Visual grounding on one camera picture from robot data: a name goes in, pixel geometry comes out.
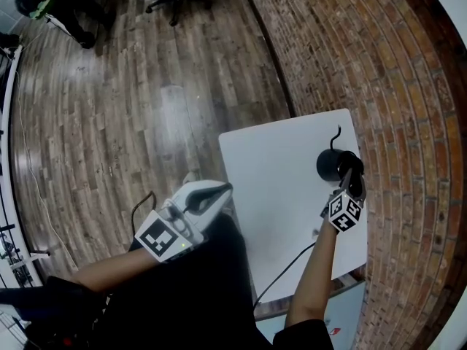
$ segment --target black kettle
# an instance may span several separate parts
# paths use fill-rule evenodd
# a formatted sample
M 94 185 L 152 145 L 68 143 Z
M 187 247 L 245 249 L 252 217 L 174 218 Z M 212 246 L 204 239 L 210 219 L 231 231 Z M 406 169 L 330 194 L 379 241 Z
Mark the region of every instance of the black kettle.
M 352 168 L 352 175 L 363 175 L 363 163 L 350 150 L 334 149 L 333 143 L 341 135 L 339 131 L 331 139 L 330 149 L 323 150 L 316 161 L 316 169 L 321 178 L 327 182 L 340 182 Z

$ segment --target person's leg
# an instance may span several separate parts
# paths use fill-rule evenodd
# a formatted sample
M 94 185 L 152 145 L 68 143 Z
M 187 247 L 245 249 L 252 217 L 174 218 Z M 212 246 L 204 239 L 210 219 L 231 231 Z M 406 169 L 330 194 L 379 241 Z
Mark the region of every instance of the person's leg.
M 206 287 L 210 292 L 222 292 L 240 310 L 252 312 L 247 253 L 234 221 L 221 213 L 206 234 L 208 240 L 196 250 L 156 267 L 150 275 L 157 276 L 158 271 L 162 274 L 163 270 L 165 281 L 175 281 L 185 275 L 193 285 Z M 130 251 L 140 247 L 141 244 L 135 239 Z
M 78 23 L 78 19 L 74 15 L 73 9 L 64 4 L 55 4 L 49 14 L 59 20 L 65 26 L 69 34 L 73 36 L 83 48 L 91 48 L 94 46 L 96 42 L 94 35 L 82 29 Z
M 76 10 L 86 13 L 89 17 L 104 25 L 107 30 L 112 27 L 115 13 L 106 14 L 104 8 L 94 0 L 72 0 L 72 3 Z

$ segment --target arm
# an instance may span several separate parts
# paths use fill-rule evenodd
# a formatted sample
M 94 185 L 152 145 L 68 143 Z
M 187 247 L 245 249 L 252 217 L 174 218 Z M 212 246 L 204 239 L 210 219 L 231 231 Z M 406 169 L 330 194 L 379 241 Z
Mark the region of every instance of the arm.
M 141 248 L 87 265 L 72 276 L 72 281 L 94 292 L 104 292 L 158 264 L 146 249 Z
M 331 289 L 336 237 L 337 232 L 326 217 L 290 304 L 286 327 L 309 319 L 324 320 Z

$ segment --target white table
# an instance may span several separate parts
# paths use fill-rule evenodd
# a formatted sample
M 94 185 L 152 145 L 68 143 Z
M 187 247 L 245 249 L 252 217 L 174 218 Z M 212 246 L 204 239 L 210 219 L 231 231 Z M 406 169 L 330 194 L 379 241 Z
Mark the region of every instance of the white table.
M 316 159 L 329 148 L 337 125 L 342 134 L 334 147 L 360 156 L 347 109 L 258 125 L 219 138 L 258 295 L 311 244 L 313 230 L 321 226 L 320 212 L 338 183 L 319 177 Z M 337 238 L 333 279 L 366 262 L 366 239 L 364 207 L 359 223 Z M 310 253 L 305 253 L 261 302 L 293 295 Z

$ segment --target black pants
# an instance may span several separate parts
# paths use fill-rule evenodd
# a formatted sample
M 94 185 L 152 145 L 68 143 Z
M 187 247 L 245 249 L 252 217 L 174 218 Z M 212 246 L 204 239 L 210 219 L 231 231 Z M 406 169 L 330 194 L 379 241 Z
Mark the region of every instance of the black pants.
M 256 336 L 243 238 L 224 214 L 207 232 L 209 241 L 197 250 L 119 287 L 95 328 L 96 342 L 108 349 L 164 349 L 201 341 L 209 348 Z M 138 247 L 135 241 L 131 249 Z
M 70 35 L 81 43 L 89 40 L 89 38 L 78 23 L 78 19 L 74 13 L 75 10 L 86 13 L 89 17 L 100 23 L 105 23 L 106 15 L 104 8 L 94 0 L 56 0 L 49 14 L 63 23 Z

